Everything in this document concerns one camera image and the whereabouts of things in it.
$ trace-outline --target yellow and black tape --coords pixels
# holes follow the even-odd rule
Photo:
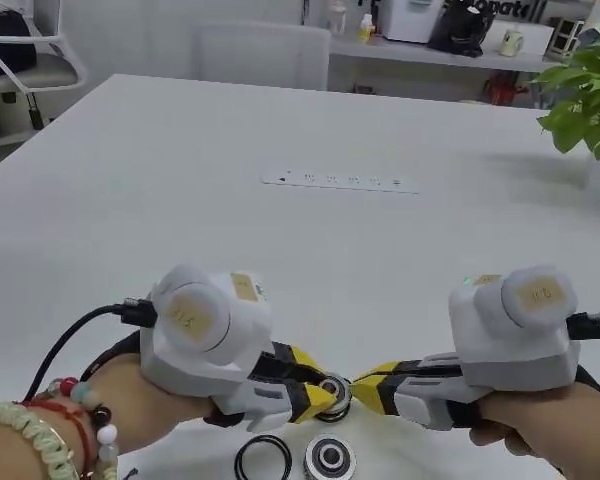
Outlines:
[[[317,372],[322,372],[315,361],[297,347],[273,342],[273,348],[276,359],[287,365],[302,365],[311,367]],[[333,394],[317,385],[302,383],[293,379],[283,380],[283,383],[287,387],[289,399],[291,400],[292,416],[289,420],[291,423],[302,423],[313,418],[317,414],[328,410],[337,400]]]
[[[290,423],[302,423],[328,410],[335,402],[335,395],[315,385],[285,380],[291,400]]]
[[[413,370],[418,363],[419,360],[382,364],[358,377],[351,385],[351,392],[370,410],[381,415],[398,416],[394,397],[407,378],[400,372]]]

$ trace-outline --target beaded bracelet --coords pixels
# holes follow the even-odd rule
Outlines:
[[[56,412],[64,416],[67,420],[69,420],[76,430],[78,431],[78,436],[80,437],[80,441],[82,442],[82,451],[84,457],[84,463],[82,466],[82,472],[87,472],[89,469],[89,462],[91,461],[91,449],[89,448],[89,439],[87,438],[87,433],[85,432],[84,427],[82,426],[82,422],[79,419],[79,415],[76,412],[71,412],[64,405],[60,405],[53,402],[48,402],[45,400],[32,400],[30,402],[21,402],[20,405],[27,408],[41,408],[43,410],[48,410],[50,412]]]
[[[100,396],[87,382],[79,382],[73,377],[52,381],[47,388],[47,393],[52,397],[68,397],[85,409],[100,444],[95,472],[103,480],[116,480],[120,453],[116,443],[118,429],[111,423],[111,410],[102,404]],[[90,473],[83,472],[83,477],[89,475]]]
[[[0,425],[13,428],[31,442],[40,453],[51,480],[78,480],[71,461],[73,452],[58,432],[34,412],[11,402],[0,403]]]

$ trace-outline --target mug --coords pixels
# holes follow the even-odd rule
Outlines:
[[[500,45],[499,53],[505,57],[515,57],[524,44],[524,37],[522,33],[517,30],[507,30],[502,39],[502,45]]]

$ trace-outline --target red object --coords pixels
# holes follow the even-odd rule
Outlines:
[[[491,104],[509,106],[517,94],[528,92],[526,87],[516,86],[517,79],[517,74],[512,75],[512,72],[499,72],[492,75],[484,88]]]
[[[63,380],[63,383],[67,380],[76,380],[75,378],[67,378]],[[80,436],[80,441],[82,442],[82,452],[84,454],[84,465],[82,467],[82,473],[80,478],[86,479],[89,477],[89,461],[91,459],[91,449],[89,448],[89,438],[87,437],[87,432],[80,421],[80,416],[84,413],[82,409],[76,410],[74,412],[70,411],[64,405],[60,405],[54,402],[48,402],[45,400],[32,400],[30,402],[22,402],[20,403],[23,407],[35,407],[41,408],[43,410],[49,410],[51,412],[60,413],[69,420],[78,430],[78,435]]]
[[[77,383],[78,379],[73,377],[68,377],[62,380],[60,382],[60,393],[62,396],[69,397],[71,395],[71,390],[73,390],[73,387],[75,387]]]

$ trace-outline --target hand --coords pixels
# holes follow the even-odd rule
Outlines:
[[[89,383],[111,409],[120,453],[150,445],[179,423],[211,414],[209,399],[170,395],[140,374],[140,356],[121,355],[103,365]]]
[[[576,383],[540,393],[494,393],[480,401],[485,424],[472,441],[504,440],[517,456],[533,455],[569,479],[600,480],[600,393]]]

